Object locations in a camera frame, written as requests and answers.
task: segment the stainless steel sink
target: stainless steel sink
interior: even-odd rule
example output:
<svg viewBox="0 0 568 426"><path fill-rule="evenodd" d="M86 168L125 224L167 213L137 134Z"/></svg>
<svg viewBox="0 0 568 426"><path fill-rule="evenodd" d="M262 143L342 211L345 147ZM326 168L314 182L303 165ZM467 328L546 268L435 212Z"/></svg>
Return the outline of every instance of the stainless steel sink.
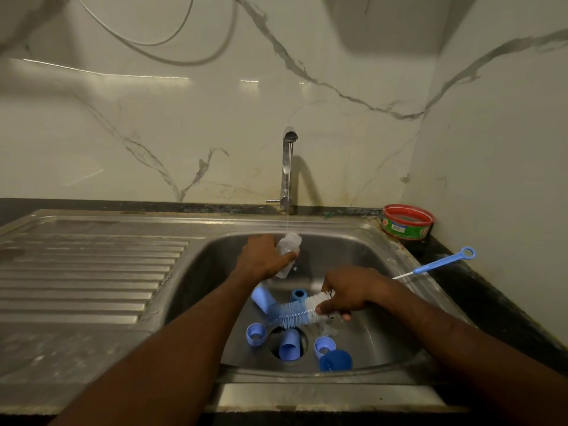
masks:
<svg viewBox="0 0 568 426"><path fill-rule="evenodd" d="M0 228L0 413L56 414L85 385L221 284L247 236L302 235L280 302L294 288L319 291L340 264L394 276L418 263L375 218L37 211ZM402 281L448 313L467 317L428 274ZM335 317L338 348L354 369L319 372L315 338L301 328L303 355L273 354L279 335L252 349L245 329L265 317L248 301L225 347L209 410L446 409L443 381L418 341L379 307L350 323Z"/></svg>
<svg viewBox="0 0 568 426"><path fill-rule="evenodd" d="M181 281L169 309L168 320L180 315L227 279L235 268L246 239L245 235L223 236L208 244L195 258ZM290 300L292 291L297 288L307 290L309 295L318 293L325 273L341 264L373 267L384 274L391 274L383 260L369 245L356 237L303 233L301 255L287 279L274 278L267 285L278 302L286 303ZM280 329L275 326L269 328L270 336L264 346L252 348L248 345L244 337L245 331L254 322L266 324L266 316L249 299L227 341L223 364L266 372L319 372L313 347L315 339L323 336L326 330L325 333L336 333L333 338L337 347L351 354L356 370L402 364L413 358L421 348L400 322L382 308L369 307L355 312L349 323L336 316L329 321L327 327L321 323L302 326L299 331L302 335L303 355L296 361L284 362L277 357L281 333L278 333Z"/></svg>

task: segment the wall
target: wall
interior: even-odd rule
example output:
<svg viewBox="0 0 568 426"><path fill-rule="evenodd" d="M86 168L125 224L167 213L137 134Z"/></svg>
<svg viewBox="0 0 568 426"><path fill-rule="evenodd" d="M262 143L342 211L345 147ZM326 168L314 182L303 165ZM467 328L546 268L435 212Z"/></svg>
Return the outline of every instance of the wall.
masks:
<svg viewBox="0 0 568 426"><path fill-rule="evenodd" d="M568 343L568 0L470 4L453 2L403 200Z"/></svg>
<svg viewBox="0 0 568 426"><path fill-rule="evenodd" d="M190 2L84 1L139 40ZM449 4L194 0L140 49L77 0L0 0L0 196L263 203L291 125L300 204L399 201Z"/></svg>

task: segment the chrome faucet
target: chrome faucet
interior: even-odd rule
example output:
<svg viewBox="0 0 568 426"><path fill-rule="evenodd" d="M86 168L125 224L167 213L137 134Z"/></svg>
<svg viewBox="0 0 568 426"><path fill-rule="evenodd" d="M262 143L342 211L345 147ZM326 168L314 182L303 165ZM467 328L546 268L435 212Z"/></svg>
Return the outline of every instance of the chrome faucet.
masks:
<svg viewBox="0 0 568 426"><path fill-rule="evenodd" d="M288 131L284 134L284 146L282 149L282 184L280 185L280 200L266 200L266 203L280 203L280 206L288 212L292 205L290 197L290 176L292 175L292 152L294 142L298 140L296 132Z"/></svg>

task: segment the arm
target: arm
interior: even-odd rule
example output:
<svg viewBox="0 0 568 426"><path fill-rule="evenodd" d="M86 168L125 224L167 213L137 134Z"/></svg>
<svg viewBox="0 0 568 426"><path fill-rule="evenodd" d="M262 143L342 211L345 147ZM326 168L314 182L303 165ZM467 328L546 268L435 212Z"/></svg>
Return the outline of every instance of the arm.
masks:
<svg viewBox="0 0 568 426"><path fill-rule="evenodd" d="M522 425L566 424L568 380L505 343L445 313L374 269L342 267L326 276L336 291L318 314L377 303L411 329L424 348L466 385Z"/></svg>
<svg viewBox="0 0 568 426"><path fill-rule="evenodd" d="M112 366L52 425L195 423L246 299L295 256L279 256L270 235L250 237L223 284Z"/></svg>

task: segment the wire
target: wire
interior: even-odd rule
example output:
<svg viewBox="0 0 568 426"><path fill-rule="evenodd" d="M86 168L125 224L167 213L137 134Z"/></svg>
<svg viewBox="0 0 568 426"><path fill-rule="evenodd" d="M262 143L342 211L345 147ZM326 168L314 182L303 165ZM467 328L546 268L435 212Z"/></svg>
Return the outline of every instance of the wire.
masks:
<svg viewBox="0 0 568 426"><path fill-rule="evenodd" d="M181 25L175 30L174 34L170 35L168 38L161 40L159 42L139 42L137 40L132 40L131 38L128 37L124 37L123 35L121 35L119 32L113 30L112 28L110 28L108 25L106 25L103 21L101 21L100 19L97 18L97 16L91 11L91 9L89 9L87 7L87 5L83 2L83 0L77 0L79 1L79 3L81 3L81 5L85 8L85 10L87 10L87 13L89 13L93 19L95 21L97 21L105 30L107 30L110 34L114 35L115 37L118 37L119 39L122 39L128 43L132 43L134 45L139 45L139 46L159 46L159 45L163 45L164 43L169 42L171 39L173 39L175 36L177 36L180 31L181 28L183 28L183 26L185 25L185 22L187 22L188 17L189 17L189 13L191 12L191 7L193 6L193 0L191 0L189 2L189 7L188 7L188 11L185 14L185 17L183 18L183 21L181 22Z"/></svg>

